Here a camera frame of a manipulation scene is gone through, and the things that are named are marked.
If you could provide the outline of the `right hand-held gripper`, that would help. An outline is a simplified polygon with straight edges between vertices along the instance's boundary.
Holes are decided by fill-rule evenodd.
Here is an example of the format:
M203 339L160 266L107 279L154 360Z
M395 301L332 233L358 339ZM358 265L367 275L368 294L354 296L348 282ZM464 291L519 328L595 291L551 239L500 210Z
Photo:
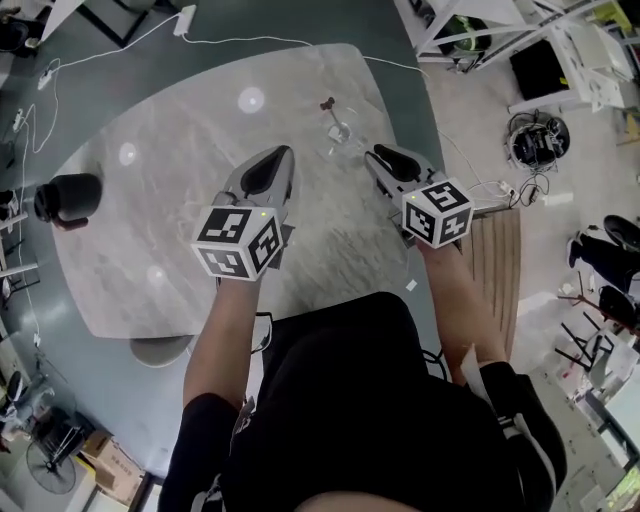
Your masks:
M402 241L431 248L455 243L470 231L474 201L459 180L437 170L421 154L376 144L364 155L366 169L391 204L390 220Z

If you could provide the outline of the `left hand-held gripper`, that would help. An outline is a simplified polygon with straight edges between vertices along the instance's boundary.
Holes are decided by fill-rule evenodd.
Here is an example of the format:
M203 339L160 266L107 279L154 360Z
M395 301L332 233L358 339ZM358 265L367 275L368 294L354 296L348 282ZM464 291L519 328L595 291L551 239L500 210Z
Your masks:
M212 277L255 282L280 267L293 228L291 147L266 149L236 167L196 223L191 248Z

